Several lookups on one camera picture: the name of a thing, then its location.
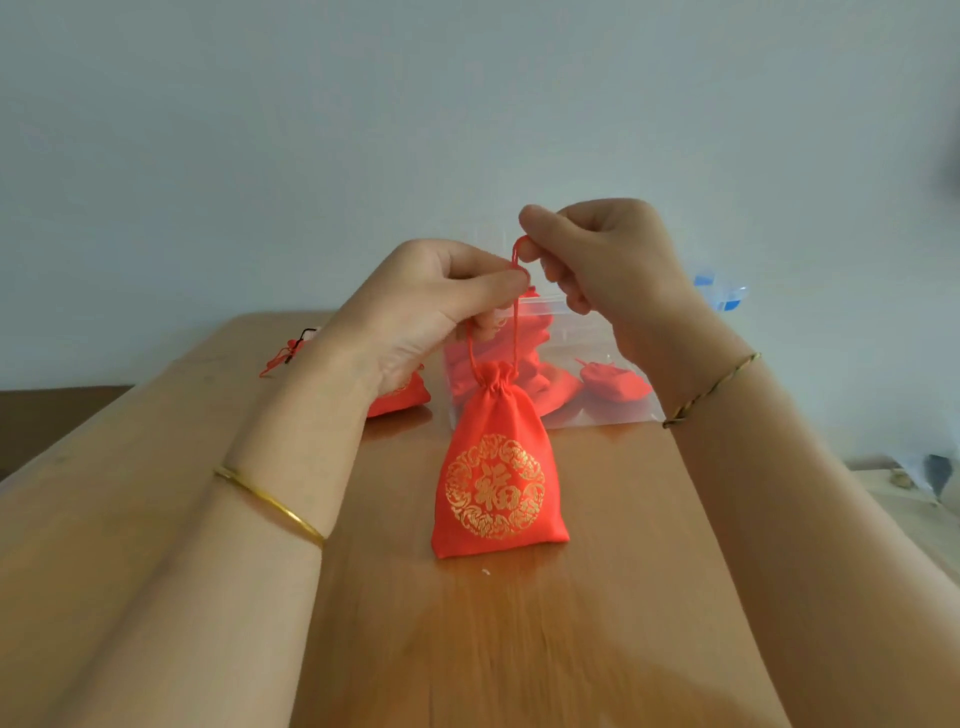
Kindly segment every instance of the red satin bag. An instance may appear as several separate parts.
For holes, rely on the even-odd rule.
[[[430,542],[437,558],[570,540],[550,439],[530,396],[516,384],[516,331],[513,363],[477,364],[468,337],[479,386],[441,468]]]
[[[584,381],[587,391],[604,400],[637,401],[654,391],[646,379],[629,369],[620,369],[613,364],[600,364],[595,361],[589,363],[581,359],[577,361],[584,365],[580,370],[580,378]]]
[[[413,372],[410,375],[410,381],[402,387],[397,387],[393,392],[389,392],[373,401],[370,409],[367,410],[367,419],[386,415],[390,412],[399,412],[401,409],[416,407],[418,404],[427,404],[429,401],[430,393],[426,391],[423,377]]]

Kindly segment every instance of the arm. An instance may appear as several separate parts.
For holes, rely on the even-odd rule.
[[[637,201],[525,208],[570,306],[599,310],[668,414],[753,350],[700,299]],[[672,429],[780,700],[797,728],[952,726],[960,590],[755,362]]]
[[[527,285],[509,266],[460,243],[400,246],[291,363],[225,464],[328,535],[372,400],[459,322],[492,335],[492,310]],[[321,562],[284,517],[212,480],[185,540],[53,724],[287,725]]]

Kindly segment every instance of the gold bangle bracelet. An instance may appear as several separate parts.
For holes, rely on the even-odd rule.
[[[687,402],[684,406],[682,406],[680,409],[678,409],[677,412],[674,414],[673,417],[671,417],[669,420],[666,420],[666,421],[663,423],[663,428],[664,428],[664,429],[667,429],[668,427],[672,427],[673,425],[679,425],[681,422],[683,422],[684,420],[686,420],[686,417],[687,417],[687,415],[690,413],[690,410],[693,408],[693,405],[694,405],[694,404],[696,404],[698,401],[702,400],[704,397],[709,397],[710,395],[712,395],[712,394],[713,394],[714,392],[716,392],[721,386],[723,386],[723,385],[726,384],[728,381],[730,381],[731,379],[733,379],[735,376],[737,376],[740,372],[742,372],[744,369],[746,369],[747,367],[749,367],[751,364],[753,364],[753,363],[754,363],[755,361],[757,361],[759,358],[760,358],[760,352],[754,352],[754,353],[750,354],[750,356],[748,356],[746,359],[744,359],[744,360],[741,361],[739,364],[737,364],[735,367],[733,367],[733,369],[730,371],[729,374],[727,374],[726,376],[723,376],[723,377],[721,377],[720,379],[718,379],[717,382],[716,382],[716,384],[714,384],[712,387],[710,387],[709,389],[707,389],[706,392],[703,392],[703,393],[697,395],[697,396],[694,397],[692,400],[690,400],[689,402]]]
[[[279,500],[271,496],[269,493],[264,493],[259,488],[254,488],[250,483],[246,482],[242,477],[240,477],[240,475],[230,470],[229,468],[224,468],[222,465],[218,465],[217,467],[215,467],[213,469],[213,473],[215,475],[219,475],[224,480],[230,483],[233,483],[233,485],[238,486],[239,488],[247,491],[247,493],[249,493],[251,496],[254,496],[257,499],[262,500],[264,503],[269,503],[270,505],[272,505],[277,511],[279,511],[288,519],[296,523],[297,526],[300,527],[300,530],[304,531],[307,534],[307,536],[310,537],[310,540],[313,541],[317,546],[319,546],[321,550],[324,549],[326,538],[324,538],[321,532],[318,531],[316,528],[314,528],[312,525],[310,525],[308,522],[306,522],[304,519],[302,519],[300,516],[298,516],[296,513],[291,511],[289,508],[283,505],[283,503],[281,503]]]

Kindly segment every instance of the forearm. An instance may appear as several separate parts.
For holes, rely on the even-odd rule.
[[[372,390],[318,339],[258,408],[228,467],[329,534]],[[55,725],[285,726],[321,552],[221,479]]]
[[[644,366],[669,414],[751,351],[698,308]],[[762,362],[672,431],[794,725],[955,724],[960,592]]]

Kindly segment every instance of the hand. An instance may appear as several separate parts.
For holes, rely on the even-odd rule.
[[[373,271],[320,338],[357,348],[377,393],[402,386],[425,356],[469,320],[474,340],[496,333],[494,312],[530,283],[523,269],[453,240],[410,240]]]
[[[524,262],[539,259],[571,310],[599,311],[620,351],[637,364],[657,331],[703,309],[657,211],[640,200],[594,200],[551,212],[528,205],[520,225]]]

